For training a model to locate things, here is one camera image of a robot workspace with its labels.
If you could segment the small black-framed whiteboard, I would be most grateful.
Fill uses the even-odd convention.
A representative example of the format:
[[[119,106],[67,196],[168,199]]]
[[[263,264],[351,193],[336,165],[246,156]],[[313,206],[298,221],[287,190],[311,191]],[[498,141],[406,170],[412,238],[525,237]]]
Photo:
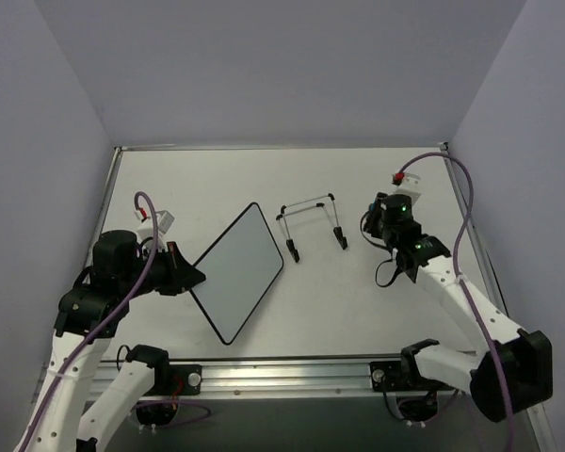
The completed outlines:
[[[233,343],[283,267],[281,251],[256,202],[196,261],[206,280],[190,294],[223,345]]]

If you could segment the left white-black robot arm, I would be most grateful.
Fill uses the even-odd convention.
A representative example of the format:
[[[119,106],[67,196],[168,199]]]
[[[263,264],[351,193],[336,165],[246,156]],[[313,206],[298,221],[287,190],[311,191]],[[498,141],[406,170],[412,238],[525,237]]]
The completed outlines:
[[[181,295],[206,280],[173,241],[103,233],[92,262],[58,304],[52,353],[40,395],[18,451],[100,451],[137,401],[169,395],[174,371],[166,350],[136,345],[121,370],[85,412],[90,386],[119,323],[135,297]]]

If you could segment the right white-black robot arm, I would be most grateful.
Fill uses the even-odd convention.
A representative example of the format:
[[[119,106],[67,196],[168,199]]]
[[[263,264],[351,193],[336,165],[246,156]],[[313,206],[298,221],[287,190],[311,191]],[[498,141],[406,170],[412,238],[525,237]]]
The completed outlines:
[[[552,396],[548,337],[542,331],[526,331],[469,281],[455,254],[436,236],[423,233],[409,195],[378,194],[361,229],[390,253],[393,276],[404,275],[427,292],[473,348],[471,353],[460,352],[437,339],[404,347],[398,368],[405,385],[418,389],[431,380],[461,390],[495,423]]]

